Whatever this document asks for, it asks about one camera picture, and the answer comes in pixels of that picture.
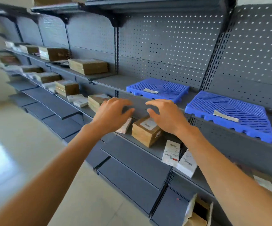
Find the barcode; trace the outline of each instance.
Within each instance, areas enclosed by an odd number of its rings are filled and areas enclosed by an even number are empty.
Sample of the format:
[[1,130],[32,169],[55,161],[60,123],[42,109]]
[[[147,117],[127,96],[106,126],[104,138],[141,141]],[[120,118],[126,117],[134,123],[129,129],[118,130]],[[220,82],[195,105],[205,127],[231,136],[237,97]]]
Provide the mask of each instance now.
[[191,165],[191,166],[192,166],[192,163],[190,163],[189,161],[184,160],[184,162],[186,162],[188,165]]

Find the blue plastic tray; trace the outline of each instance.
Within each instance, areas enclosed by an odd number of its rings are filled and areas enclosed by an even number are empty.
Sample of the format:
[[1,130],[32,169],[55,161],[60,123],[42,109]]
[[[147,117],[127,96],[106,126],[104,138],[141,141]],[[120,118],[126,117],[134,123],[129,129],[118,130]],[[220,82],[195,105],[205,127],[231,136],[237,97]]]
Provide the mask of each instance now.
[[[213,115],[214,110],[238,118],[239,122]],[[221,95],[200,91],[186,106],[185,113],[213,121],[225,128],[245,133],[250,137],[258,137],[262,141],[272,143],[272,127],[264,107]]]
[[[145,88],[158,91],[159,93],[148,93],[143,91]],[[133,85],[127,86],[127,92],[135,96],[144,96],[150,99],[168,99],[179,102],[184,94],[188,93],[189,86],[180,85],[164,80],[149,78]]]

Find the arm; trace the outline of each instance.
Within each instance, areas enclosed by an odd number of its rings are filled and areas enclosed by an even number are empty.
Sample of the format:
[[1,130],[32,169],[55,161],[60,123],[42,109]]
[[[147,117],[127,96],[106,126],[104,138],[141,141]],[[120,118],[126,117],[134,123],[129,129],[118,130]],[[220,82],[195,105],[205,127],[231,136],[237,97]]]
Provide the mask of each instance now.
[[119,129],[134,109],[122,114],[129,100],[104,102],[93,121],[52,162],[0,210],[0,226],[47,225],[63,200],[76,173],[97,141]]
[[212,146],[197,127],[191,126],[179,108],[163,99],[147,105],[159,108],[148,113],[164,131],[176,135],[190,150],[211,190],[234,226],[272,225],[272,198]]

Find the right hand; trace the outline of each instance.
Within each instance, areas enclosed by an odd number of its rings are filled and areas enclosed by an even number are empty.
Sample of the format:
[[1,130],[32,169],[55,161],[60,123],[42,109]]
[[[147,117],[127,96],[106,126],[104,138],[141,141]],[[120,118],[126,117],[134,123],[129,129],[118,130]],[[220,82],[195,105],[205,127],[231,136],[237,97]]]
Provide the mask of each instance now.
[[156,114],[154,110],[147,109],[150,117],[154,119],[156,124],[165,132],[178,135],[182,129],[191,129],[192,126],[188,123],[182,111],[171,100],[156,99],[148,101],[146,105],[153,105],[158,107],[160,115]]

